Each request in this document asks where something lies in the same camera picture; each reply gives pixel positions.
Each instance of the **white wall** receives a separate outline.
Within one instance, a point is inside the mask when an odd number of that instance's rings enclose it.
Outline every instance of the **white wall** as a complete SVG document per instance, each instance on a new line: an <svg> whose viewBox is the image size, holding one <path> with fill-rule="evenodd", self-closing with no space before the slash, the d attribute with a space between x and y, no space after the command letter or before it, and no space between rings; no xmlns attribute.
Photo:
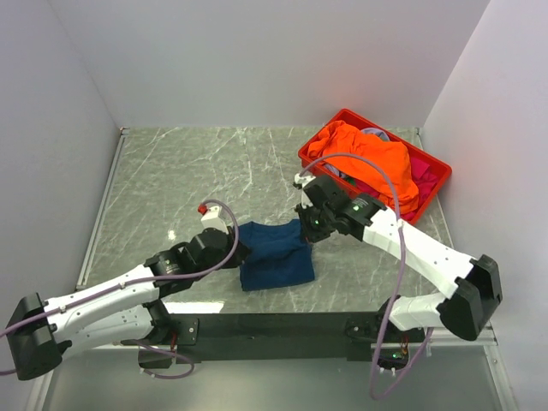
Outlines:
<svg viewBox="0 0 548 411"><path fill-rule="evenodd" d="M488 0L50 0L123 126L422 126Z"/></svg>
<svg viewBox="0 0 548 411"><path fill-rule="evenodd" d="M118 132L45 0L0 2L0 324L74 290ZM8 344L0 368L13 367ZM0 377L2 411L30 383Z"/></svg>
<svg viewBox="0 0 548 411"><path fill-rule="evenodd" d="M548 2L491 0L425 126L453 166L442 201L459 248L497 259L493 318L523 410L548 406Z"/></svg>

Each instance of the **dark red cloth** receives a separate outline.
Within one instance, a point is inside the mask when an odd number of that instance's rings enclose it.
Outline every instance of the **dark red cloth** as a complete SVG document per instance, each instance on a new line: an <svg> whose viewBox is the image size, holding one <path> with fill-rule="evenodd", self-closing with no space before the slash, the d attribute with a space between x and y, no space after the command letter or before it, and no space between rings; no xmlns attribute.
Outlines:
<svg viewBox="0 0 548 411"><path fill-rule="evenodd" d="M417 211L422 207L428 198L428 195L430 195L434 187L436 187L436 184L439 182L439 178L430 171L430 165L428 163L425 163L418 158L410 158L409 162L411 163L411 176L413 178L413 182L419 188L419 206L415 211L402 214L402 218L407 221L411 220L417 214ZM356 183L356 187L362 193L369 194L376 199L378 198L378 191L356 178L354 181Z"/></svg>

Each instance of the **red cap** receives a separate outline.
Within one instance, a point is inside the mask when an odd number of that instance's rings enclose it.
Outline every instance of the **red cap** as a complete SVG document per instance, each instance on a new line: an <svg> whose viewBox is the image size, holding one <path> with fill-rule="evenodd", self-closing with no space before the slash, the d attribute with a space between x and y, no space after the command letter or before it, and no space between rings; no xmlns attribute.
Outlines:
<svg viewBox="0 0 548 411"><path fill-rule="evenodd" d="M198 212L203 216L204 214L207 213L207 205L205 204L200 204L198 205Z"/></svg>

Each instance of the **marble tabletop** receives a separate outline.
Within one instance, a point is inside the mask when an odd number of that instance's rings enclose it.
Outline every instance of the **marble tabletop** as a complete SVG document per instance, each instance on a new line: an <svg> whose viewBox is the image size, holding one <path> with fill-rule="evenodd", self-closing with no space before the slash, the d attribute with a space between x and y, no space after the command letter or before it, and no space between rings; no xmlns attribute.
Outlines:
<svg viewBox="0 0 548 411"><path fill-rule="evenodd" d="M239 223L287 223L296 218L300 192L292 186L301 169L299 148L319 129L131 128L88 263L86 287L129 271L157 251L188 241L201 230L197 205L226 202ZM417 128L390 128L420 146ZM450 245L435 199L417 227ZM309 313L376 311L396 283L398 261L349 236L334 234L313 246L316 280L295 287L243 292L238 270L212 273L168 302L190 311ZM402 295L433 291L408 270Z"/></svg>

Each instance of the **orange cloth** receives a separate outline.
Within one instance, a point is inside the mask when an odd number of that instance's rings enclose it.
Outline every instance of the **orange cloth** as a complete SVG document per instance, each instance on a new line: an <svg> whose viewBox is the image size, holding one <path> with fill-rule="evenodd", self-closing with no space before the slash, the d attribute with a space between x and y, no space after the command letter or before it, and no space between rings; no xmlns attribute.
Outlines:
<svg viewBox="0 0 548 411"><path fill-rule="evenodd" d="M382 141L374 134L363 134L343 121L332 122L319 132L319 140L308 146L308 157L315 159L334 152L351 152L371 160L394 183L402 214L419 207L419 189L413 182L407 147L401 142ZM394 198L384 178L369 164L356 158L334 157L325 160L339 171L362 180L380 193L378 197L394 208Z"/></svg>

